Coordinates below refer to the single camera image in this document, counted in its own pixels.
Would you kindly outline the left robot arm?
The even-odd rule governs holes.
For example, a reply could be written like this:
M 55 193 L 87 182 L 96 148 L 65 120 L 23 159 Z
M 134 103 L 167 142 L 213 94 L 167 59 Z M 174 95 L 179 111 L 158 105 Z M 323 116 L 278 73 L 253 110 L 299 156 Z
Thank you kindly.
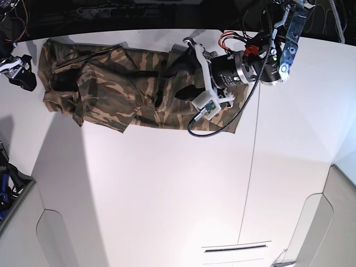
M 305 1 L 274 1 L 281 15 L 273 19 L 271 7 L 262 11 L 261 21 L 266 26 L 254 37 L 245 31 L 224 31 L 218 40 L 224 55 L 208 52 L 201 43 L 186 37 L 186 51 L 164 73 L 173 78 L 179 71 L 194 74 L 200 71 L 201 89 L 181 89 L 176 97 L 193 103 L 197 110 L 220 110 L 222 105 L 233 107 L 235 96 L 228 88 L 250 83 L 273 86 L 290 77 L 290 69 L 298 51 L 308 12 Z

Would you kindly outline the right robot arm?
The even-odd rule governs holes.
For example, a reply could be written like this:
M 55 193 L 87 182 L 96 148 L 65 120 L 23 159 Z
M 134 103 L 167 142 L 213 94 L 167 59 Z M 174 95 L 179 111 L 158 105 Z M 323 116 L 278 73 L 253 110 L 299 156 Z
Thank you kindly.
M 25 1 L 1 1 L 1 74 L 9 83 L 32 92 L 37 86 L 30 55 L 14 56 L 18 42 L 28 35 Z

